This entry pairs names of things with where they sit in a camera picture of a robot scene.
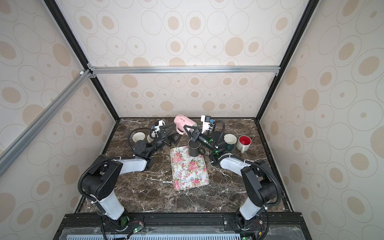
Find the pink mug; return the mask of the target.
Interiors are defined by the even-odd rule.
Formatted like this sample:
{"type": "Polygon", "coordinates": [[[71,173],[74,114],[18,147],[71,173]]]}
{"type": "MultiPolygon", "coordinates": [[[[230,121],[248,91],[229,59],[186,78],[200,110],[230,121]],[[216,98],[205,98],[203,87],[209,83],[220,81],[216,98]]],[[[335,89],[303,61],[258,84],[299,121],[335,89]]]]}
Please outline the pink mug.
{"type": "Polygon", "coordinates": [[[184,116],[184,115],[177,115],[174,119],[174,124],[176,125],[176,131],[180,135],[186,135],[186,130],[184,129],[184,126],[193,126],[196,127],[197,123],[191,120],[190,118],[184,116]]]}

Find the grey mug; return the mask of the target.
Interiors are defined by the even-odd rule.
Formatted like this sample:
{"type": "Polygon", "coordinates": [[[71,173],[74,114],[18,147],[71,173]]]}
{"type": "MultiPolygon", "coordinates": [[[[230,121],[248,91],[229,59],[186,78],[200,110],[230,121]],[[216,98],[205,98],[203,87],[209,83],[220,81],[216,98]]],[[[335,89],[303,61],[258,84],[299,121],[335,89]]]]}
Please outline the grey mug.
{"type": "Polygon", "coordinates": [[[136,143],[138,141],[144,141],[146,139],[146,134],[143,132],[136,132],[132,136],[132,140],[136,143]]]}

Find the light green mug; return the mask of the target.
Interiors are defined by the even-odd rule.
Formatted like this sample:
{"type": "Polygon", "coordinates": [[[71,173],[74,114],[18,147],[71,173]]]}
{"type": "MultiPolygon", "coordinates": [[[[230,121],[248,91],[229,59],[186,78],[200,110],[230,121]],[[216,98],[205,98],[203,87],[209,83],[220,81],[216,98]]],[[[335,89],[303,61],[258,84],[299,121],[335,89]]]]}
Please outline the light green mug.
{"type": "Polygon", "coordinates": [[[156,133],[150,133],[148,136],[147,136],[147,141],[149,143],[153,142],[155,139],[157,138],[157,134],[156,133]]]}

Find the black mug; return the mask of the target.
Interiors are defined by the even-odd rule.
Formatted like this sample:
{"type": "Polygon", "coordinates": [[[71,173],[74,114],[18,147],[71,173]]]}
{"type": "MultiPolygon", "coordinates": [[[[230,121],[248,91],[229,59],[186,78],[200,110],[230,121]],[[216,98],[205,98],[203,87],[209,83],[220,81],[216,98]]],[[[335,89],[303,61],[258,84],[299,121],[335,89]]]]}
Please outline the black mug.
{"type": "Polygon", "coordinates": [[[188,142],[188,153],[191,157],[204,156],[206,154],[206,150],[201,147],[199,142],[193,142],[190,140],[188,142]]]}

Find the dark green mug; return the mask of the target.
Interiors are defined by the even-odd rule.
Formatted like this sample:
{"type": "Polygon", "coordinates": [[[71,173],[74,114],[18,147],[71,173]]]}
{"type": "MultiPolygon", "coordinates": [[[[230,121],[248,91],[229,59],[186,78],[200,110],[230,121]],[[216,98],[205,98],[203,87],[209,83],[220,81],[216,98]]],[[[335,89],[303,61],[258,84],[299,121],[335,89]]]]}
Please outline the dark green mug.
{"type": "Polygon", "coordinates": [[[236,146],[237,143],[237,137],[233,134],[226,134],[224,136],[224,141],[226,143],[226,151],[227,152],[232,152],[233,149],[236,146]]]}

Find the white mug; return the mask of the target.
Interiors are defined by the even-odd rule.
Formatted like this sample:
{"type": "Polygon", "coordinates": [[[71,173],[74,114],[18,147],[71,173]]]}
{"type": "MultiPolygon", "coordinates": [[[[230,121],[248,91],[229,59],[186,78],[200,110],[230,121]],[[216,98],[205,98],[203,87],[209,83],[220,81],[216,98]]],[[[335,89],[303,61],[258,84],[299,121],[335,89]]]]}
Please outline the white mug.
{"type": "Polygon", "coordinates": [[[252,143],[252,140],[250,137],[240,136],[238,138],[236,147],[241,152],[241,154],[243,154],[250,148],[251,143],[252,143]]]}

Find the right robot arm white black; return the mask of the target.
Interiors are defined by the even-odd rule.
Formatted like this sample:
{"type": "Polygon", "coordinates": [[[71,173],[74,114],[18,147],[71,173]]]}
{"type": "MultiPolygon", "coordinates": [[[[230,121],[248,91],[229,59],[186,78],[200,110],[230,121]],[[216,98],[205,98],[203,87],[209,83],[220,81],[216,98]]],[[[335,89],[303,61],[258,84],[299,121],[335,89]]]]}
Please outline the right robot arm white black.
{"type": "Polygon", "coordinates": [[[214,138],[204,134],[195,126],[184,126],[190,140],[210,150],[213,166],[219,165],[243,178],[247,199],[237,211],[239,222],[246,223],[271,206],[277,206],[282,200],[282,187],[264,160],[244,160],[228,151],[224,142],[224,131],[214,138]]]}

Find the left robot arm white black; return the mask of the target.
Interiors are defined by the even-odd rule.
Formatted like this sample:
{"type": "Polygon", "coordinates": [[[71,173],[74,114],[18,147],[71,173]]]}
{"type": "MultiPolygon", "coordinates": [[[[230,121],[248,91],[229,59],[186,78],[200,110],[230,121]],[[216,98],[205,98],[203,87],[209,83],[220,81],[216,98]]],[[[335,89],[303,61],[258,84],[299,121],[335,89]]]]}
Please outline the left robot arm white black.
{"type": "Polygon", "coordinates": [[[78,182],[79,193],[96,204],[110,220],[120,221],[126,210],[119,202],[114,189],[120,175],[150,170],[154,164],[152,155],[164,146],[177,144],[181,135],[174,133],[175,124],[160,126],[152,142],[140,140],[132,147],[132,157],[109,157],[100,155],[85,170],[78,182]]]}

